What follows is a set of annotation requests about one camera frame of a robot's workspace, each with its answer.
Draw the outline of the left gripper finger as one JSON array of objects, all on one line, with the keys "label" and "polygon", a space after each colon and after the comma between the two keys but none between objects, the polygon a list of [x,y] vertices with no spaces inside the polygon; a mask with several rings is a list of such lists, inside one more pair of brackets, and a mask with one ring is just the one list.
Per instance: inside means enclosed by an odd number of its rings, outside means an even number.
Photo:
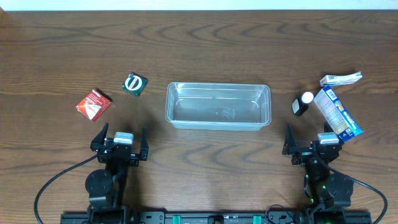
[{"label": "left gripper finger", "polygon": [[149,146],[147,143],[147,131],[145,128],[142,129],[141,134],[141,147],[140,147],[140,160],[146,161],[149,154]]},{"label": "left gripper finger", "polygon": [[105,148],[105,139],[108,132],[109,123],[106,123],[102,130],[91,141],[90,149],[94,152],[100,152]]}]

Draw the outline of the blue KoolFever box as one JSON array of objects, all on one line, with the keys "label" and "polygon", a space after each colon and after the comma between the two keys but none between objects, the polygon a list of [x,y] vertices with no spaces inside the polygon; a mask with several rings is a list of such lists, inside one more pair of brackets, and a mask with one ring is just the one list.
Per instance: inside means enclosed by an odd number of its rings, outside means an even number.
[{"label": "blue KoolFever box", "polygon": [[323,87],[313,101],[333,132],[344,142],[363,133],[330,86]]}]

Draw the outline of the black bottle white cap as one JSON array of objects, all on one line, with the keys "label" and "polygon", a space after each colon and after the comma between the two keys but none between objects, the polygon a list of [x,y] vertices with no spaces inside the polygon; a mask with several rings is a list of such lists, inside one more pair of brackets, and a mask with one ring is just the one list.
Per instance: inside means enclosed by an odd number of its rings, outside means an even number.
[{"label": "black bottle white cap", "polygon": [[300,97],[296,98],[292,103],[292,111],[296,116],[301,116],[308,110],[309,104],[313,101],[313,93],[307,91]]}]

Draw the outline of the red packet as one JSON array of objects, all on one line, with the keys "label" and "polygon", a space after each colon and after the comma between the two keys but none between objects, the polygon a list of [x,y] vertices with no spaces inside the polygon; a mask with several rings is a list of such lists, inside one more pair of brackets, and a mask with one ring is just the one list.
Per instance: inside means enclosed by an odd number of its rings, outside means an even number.
[{"label": "red packet", "polygon": [[91,90],[75,106],[76,110],[90,121],[95,122],[111,105],[112,99],[99,89]]}]

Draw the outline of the white toothpaste box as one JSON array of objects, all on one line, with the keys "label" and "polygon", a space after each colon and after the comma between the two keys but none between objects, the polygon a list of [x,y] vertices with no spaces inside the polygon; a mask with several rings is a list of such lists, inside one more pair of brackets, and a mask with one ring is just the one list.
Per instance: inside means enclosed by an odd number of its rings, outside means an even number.
[{"label": "white toothpaste box", "polygon": [[356,72],[350,75],[325,75],[320,80],[320,86],[340,86],[354,84],[362,79],[362,73]]}]

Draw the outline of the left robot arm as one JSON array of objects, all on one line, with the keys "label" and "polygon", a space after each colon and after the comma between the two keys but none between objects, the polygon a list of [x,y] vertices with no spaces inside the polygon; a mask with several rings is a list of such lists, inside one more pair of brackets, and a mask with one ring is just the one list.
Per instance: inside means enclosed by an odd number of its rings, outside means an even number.
[{"label": "left robot arm", "polygon": [[114,137],[107,138],[108,127],[106,123],[90,144],[98,162],[105,168],[93,171],[85,181],[90,206],[97,211],[116,208],[121,204],[129,168],[146,161],[149,153],[145,129],[141,133],[140,151],[133,153],[134,135],[117,132]]}]

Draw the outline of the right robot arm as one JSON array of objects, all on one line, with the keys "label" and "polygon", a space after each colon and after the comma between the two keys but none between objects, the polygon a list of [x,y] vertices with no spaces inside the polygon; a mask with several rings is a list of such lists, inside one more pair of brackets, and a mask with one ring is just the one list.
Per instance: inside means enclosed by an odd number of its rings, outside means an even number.
[{"label": "right robot arm", "polygon": [[354,182],[344,174],[329,168],[339,157],[344,142],[325,124],[316,141],[303,147],[296,143],[291,126],[287,126],[282,153],[291,157],[293,165],[305,169],[304,192],[323,210],[344,209],[351,206]]}]

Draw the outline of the clear plastic container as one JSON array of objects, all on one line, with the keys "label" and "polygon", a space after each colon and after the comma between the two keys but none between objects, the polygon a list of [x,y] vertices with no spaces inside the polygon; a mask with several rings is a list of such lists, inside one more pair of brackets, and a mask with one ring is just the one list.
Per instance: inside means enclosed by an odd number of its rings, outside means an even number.
[{"label": "clear plastic container", "polygon": [[272,121],[267,85],[172,82],[165,119],[177,129],[259,131]]}]

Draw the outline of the green square packet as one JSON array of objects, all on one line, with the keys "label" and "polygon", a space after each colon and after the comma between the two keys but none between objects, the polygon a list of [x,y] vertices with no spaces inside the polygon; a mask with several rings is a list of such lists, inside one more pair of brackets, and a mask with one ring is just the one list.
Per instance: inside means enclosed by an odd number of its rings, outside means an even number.
[{"label": "green square packet", "polygon": [[121,86],[121,89],[131,95],[139,97],[148,83],[147,78],[130,73]]}]

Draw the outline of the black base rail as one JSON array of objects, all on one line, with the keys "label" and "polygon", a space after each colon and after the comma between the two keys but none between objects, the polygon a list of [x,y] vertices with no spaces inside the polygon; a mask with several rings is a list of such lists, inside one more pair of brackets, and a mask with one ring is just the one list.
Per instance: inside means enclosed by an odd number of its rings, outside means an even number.
[{"label": "black base rail", "polygon": [[143,223],[143,224],[258,224],[258,223],[371,223],[368,212],[321,212],[308,219],[304,212],[271,210],[264,213],[169,213],[142,212],[122,220],[122,215],[66,213],[60,223]]}]

